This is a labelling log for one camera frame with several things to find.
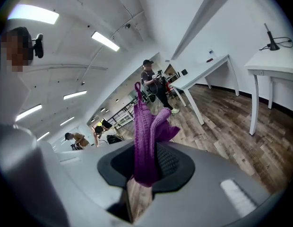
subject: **ceiling light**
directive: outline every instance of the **ceiling light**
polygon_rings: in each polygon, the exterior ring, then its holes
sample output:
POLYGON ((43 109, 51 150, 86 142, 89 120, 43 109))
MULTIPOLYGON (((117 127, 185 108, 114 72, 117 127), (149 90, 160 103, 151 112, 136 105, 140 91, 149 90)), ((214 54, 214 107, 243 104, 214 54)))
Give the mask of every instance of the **ceiling light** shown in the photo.
POLYGON ((18 4, 9 14, 8 19, 24 18, 55 24, 59 14, 32 5, 18 4))
POLYGON ((45 137, 45 136, 48 135, 48 134, 50 134, 50 132, 46 132, 44 135, 42 135, 41 137, 39 137, 39 138, 37 139, 37 141, 41 140, 43 137, 45 137))
POLYGON ((71 97, 74 97, 74 96, 83 95, 83 94, 86 94, 86 91, 82 91, 82 92, 79 92, 79 93, 73 93, 73 94, 65 95, 63 97, 63 100, 68 99, 68 98, 71 98, 71 97))
POLYGON ((29 114, 31 114, 31 113, 33 113, 33 112, 35 112, 35 111, 37 111, 37 110, 39 110, 41 108, 42 108, 42 105, 41 104, 39 104, 39 105, 37 105, 37 106, 35 106, 33 108, 30 108, 30 109, 24 111, 23 113, 21 113, 19 116, 17 116, 16 119, 15 119, 15 121, 18 121, 18 120, 26 117, 27 115, 29 115, 29 114))
POLYGON ((62 126, 63 124, 65 124, 65 123, 69 122, 69 121, 70 121, 70 120, 72 120, 72 119, 74 119, 74 117, 72 117, 72 118, 70 118, 70 119, 66 120, 65 122, 62 122, 60 125, 62 126))
POLYGON ((119 46, 115 45, 111 40, 107 39, 106 37, 104 37, 98 32, 95 32, 94 34, 92 34, 92 39, 95 39, 99 41, 100 43, 103 43, 104 45, 110 47, 114 51, 119 50, 119 46))

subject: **wooden floor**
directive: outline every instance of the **wooden floor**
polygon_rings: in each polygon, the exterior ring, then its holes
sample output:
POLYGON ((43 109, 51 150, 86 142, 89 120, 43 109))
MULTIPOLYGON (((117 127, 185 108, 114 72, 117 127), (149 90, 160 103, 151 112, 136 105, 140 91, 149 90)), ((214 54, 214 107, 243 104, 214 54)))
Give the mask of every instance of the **wooden floor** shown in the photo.
MULTIPOLYGON (((230 160, 261 183, 270 193, 284 189, 293 173, 293 119, 260 103, 256 133, 249 135, 251 99, 236 96, 220 89, 193 86, 190 89, 204 125, 198 119, 184 94, 184 107, 178 97, 170 98, 172 106, 180 112, 170 117, 172 126, 181 130, 173 141, 207 150, 230 160)), ((153 114, 162 109, 156 99, 149 103, 153 114)), ((134 137, 134 122, 120 132, 126 138, 134 137)), ((128 183, 131 210, 137 219, 151 203, 150 188, 131 180, 128 183)))

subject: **black desk lamp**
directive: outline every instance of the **black desk lamp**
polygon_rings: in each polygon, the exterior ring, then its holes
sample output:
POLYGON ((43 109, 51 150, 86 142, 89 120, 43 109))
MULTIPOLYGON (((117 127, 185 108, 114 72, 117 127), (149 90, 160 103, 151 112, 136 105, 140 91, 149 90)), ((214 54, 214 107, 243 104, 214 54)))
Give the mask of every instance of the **black desk lamp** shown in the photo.
POLYGON ((269 49, 270 49, 271 51, 277 51, 277 50, 279 50, 280 47, 275 43, 274 38, 273 38, 273 36, 271 35, 271 32, 269 31, 267 25, 264 24, 264 26, 265 26, 265 28, 267 29, 267 34, 268 34, 268 37, 269 37, 269 39, 270 39, 270 47, 269 47, 269 49))

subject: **purple cloth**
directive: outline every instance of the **purple cloth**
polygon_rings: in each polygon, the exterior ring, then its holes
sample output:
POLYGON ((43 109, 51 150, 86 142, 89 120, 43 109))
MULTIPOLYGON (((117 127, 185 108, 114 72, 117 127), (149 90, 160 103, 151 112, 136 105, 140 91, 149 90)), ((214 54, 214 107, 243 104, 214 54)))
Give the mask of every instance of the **purple cloth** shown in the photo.
POLYGON ((152 186, 158 180, 155 166, 155 143, 171 140, 178 132, 178 127, 170 126, 167 118, 171 110, 163 108, 158 115, 152 115, 148 106, 142 102, 140 83, 135 83, 138 103, 134 105, 134 143, 135 143, 135 181, 145 187, 152 186))

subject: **white desk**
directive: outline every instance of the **white desk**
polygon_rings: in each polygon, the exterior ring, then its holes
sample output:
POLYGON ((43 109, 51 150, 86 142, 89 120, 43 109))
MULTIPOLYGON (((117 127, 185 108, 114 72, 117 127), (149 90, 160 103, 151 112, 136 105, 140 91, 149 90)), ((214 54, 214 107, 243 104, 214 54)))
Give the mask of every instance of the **white desk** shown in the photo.
POLYGON ((249 74, 254 76, 255 88, 252 93, 252 113, 250 123, 250 134, 256 131, 256 124, 259 110, 259 88, 257 76, 269 77, 269 102, 271 109, 273 103, 273 82, 281 82, 293 87, 293 48, 284 48, 280 50, 258 51, 245 65, 249 74))
POLYGON ((186 107, 186 104, 185 104, 183 98, 181 97, 181 95, 179 94, 177 88, 184 91, 184 93, 185 93, 186 97, 188 98, 190 104, 192 105, 192 107, 193 107, 193 109, 194 109, 194 111, 195 111, 195 113, 196 113, 196 115, 198 117, 198 120, 199 120, 201 125, 204 124, 204 122, 203 122, 203 119, 201 117, 200 111, 199 111, 196 103, 194 102, 194 99, 193 99, 192 95, 189 92, 189 89, 193 85, 195 85, 196 82, 201 78, 205 78, 205 80, 207 81, 208 87, 212 88, 212 86, 208 82, 206 76, 211 74, 218 67, 222 66, 225 62, 227 62, 228 69, 231 72, 231 76, 232 76, 232 79, 233 79, 236 95, 239 96, 238 82, 237 82, 235 71, 233 69, 233 65, 232 65, 232 63, 231 63, 231 61, 229 59, 229 55, 220 56, 217 59, 214 59, 214 60, 212 60, 210 62, 204 62, 204 63, 201 63, 201 64, 197 64, 194 67, 190 68, 190 71, 188 72, 187 75, 181 76, 176 81, 171 83, 171 86, 174 88, 175 92, 177 93, 178 97, 182 101, 183 105, 186 107))

